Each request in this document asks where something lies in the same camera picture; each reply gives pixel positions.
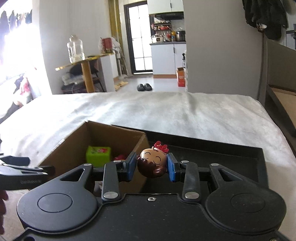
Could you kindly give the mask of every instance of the bed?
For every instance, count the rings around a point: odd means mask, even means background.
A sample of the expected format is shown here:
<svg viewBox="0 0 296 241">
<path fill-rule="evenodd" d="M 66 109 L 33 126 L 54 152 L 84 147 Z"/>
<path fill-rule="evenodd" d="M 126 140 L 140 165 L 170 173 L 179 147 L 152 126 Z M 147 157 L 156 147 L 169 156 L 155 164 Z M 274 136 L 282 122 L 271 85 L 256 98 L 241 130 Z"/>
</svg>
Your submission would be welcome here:
<svg viewBox="0 0 296 241">
<path fill-rule="evenodd" d="M 258 101 L 240 95 L 171 92 L 42 96 L 0 125 L 1 151 L 29 156 L 31 166 L 37 166 L 86 120 L 262 148 L 269 186 L 287 204 L 280 231 L 296 240 L 296 159 Z M 7 240 L 22 231 L 15 209 L 25 192 L 9 192 Z"/>
</svg>

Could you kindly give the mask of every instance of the green box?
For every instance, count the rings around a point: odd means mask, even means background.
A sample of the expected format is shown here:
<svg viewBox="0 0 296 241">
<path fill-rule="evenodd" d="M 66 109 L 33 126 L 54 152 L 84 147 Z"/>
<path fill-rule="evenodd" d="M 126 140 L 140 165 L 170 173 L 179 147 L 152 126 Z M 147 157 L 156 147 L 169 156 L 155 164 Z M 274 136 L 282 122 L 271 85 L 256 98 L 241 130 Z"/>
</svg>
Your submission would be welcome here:
<svg viewBox="0 0 296 241">
<path fill-rule="evenodd" d="M 87 163 L 93 164 L 94 167 L 103 167 L 106 163 L 111 161 L 111 148 L 88 146 L 86 161 Z"/>
</svg>

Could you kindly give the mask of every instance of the countertop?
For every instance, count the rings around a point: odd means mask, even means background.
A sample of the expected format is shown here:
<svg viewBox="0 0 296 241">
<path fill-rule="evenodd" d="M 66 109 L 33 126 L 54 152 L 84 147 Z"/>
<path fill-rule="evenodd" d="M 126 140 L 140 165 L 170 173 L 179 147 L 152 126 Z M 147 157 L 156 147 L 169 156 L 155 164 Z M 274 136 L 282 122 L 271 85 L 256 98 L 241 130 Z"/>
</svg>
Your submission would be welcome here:
<svg viewBox="0 0 296 241">
<path fill-rule="evenodd" d="M 186 42 L 180 42 L 180 41 L 175 41 L 175 42 L 157 42 L 157 43 L 153 43 L 150 45 L 162 45 L 162 44 L 186 44 Z"/>
</svg>

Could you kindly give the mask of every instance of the table leg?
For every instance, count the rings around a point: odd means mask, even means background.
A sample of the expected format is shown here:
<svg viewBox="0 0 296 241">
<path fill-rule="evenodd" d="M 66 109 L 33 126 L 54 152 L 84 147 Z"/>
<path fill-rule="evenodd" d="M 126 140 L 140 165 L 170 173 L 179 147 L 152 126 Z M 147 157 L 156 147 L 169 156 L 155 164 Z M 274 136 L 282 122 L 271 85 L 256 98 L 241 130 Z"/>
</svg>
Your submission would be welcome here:
<svg viewBox="0 0 296 241">
<path fill-rule="evenodd" d="M 87 93 L 96 92 L 94 88 L 94 83 L 91 76 L 91 67 L 89 65 L 89 61 L 84 61 L 81 63 L 83 79 L 86 86 Z"/>
</svg>

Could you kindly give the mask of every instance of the pair of slippers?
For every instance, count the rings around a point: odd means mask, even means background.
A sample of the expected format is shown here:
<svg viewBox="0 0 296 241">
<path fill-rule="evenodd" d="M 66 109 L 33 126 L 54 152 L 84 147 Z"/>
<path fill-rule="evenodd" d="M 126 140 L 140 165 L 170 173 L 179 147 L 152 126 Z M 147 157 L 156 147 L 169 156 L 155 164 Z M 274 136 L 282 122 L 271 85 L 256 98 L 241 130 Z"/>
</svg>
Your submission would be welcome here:
<svg viewBox="0 0 296 241">
<path fill-rule="evenodd" d="M 145 85 L 143 85 L 143 84 L 139 84 L 138 86 L 137 86 L 137 90 L 138 91 L 151 91 L 152 90 L 152 87 L 151 87 L 151 85 L 150 84 L 145 84 Z"/>
</svg>

